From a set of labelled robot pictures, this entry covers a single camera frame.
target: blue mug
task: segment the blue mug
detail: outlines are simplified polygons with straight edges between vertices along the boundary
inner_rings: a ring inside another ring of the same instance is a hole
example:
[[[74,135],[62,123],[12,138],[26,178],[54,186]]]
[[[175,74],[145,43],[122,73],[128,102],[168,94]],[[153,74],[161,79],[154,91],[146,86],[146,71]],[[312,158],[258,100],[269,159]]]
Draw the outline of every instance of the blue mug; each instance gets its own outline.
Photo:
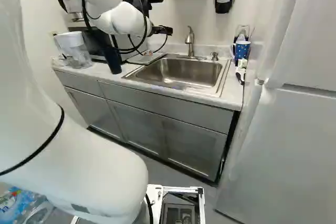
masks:
[[[231,56],[237,62],[240,59],[248,59],[251,41],[237,41],[230,47]]]

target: faucet handle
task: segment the faucet handle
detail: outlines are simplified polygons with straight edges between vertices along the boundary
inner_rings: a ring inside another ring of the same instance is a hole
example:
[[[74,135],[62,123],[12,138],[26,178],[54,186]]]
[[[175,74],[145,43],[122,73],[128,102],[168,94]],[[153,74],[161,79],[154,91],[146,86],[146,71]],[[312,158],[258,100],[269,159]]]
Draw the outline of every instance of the faucet handle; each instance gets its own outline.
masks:
[[[185,38],[185,43],[186,44],[193,44],[194,43],[194,38],[195,38],[194,31],[191,28],[191,26],[188,26],[188,28],[189,28],[189,33],[188,33],[188,36]]]
[[[218,53],[217,53],[217,52],[212,52],[212,53],[210,54],[210,56],[211,56],[211,60],[216,60],[216,61],[218,61]]]

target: stainless steel sink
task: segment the stainless steel sink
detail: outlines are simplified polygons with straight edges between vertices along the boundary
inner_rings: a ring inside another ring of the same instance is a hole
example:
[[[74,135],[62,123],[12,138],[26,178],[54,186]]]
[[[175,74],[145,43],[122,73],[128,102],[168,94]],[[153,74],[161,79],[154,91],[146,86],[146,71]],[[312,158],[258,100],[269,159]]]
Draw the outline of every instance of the stainless steel sink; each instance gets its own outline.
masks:
[[[188,92],[220,96],[219,91],[225,82],[228,62],[229,60],[211,61],[166,55],[123,78]]]

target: countertop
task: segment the countertop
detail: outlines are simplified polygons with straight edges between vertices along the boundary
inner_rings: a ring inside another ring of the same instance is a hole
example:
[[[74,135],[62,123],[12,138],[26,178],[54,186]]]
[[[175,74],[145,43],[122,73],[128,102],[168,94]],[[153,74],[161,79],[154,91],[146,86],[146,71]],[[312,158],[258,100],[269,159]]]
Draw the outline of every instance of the countertop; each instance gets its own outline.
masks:
[[[139,67],[140,67],[139,65],[125,63],[121,67],[122,72],[120,74],[112,74],[107,64],[98,62],[94,62],[92,67],[85,69],[74,69],[70,66],[65,67],[53,66],[55,70],[61,72],[72,73],[102,82],[117,84],[128,88],[166,95],[187,101],[212,105],[233,111],[241,111],[243,105],[243,86],[239,84],[235,76],[235,65],[233,64],[232,61],[229,66],[222,95],[220,97],[212,97],[210,95],[205,94],[189,93],[183,90],[175,90],[171,88],[159,87],[156,85],[137,82],[133,80],[122,79],[123,76]]]

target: refrigerator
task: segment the refrigerator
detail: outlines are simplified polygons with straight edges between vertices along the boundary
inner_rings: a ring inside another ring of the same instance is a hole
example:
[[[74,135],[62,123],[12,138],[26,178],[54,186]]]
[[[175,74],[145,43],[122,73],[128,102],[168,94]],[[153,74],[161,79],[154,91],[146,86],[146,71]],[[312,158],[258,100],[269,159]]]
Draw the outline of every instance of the refrigerator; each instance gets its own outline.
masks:
[[[246,224],[336,223],[336,0],[260,0],[215,209]]]

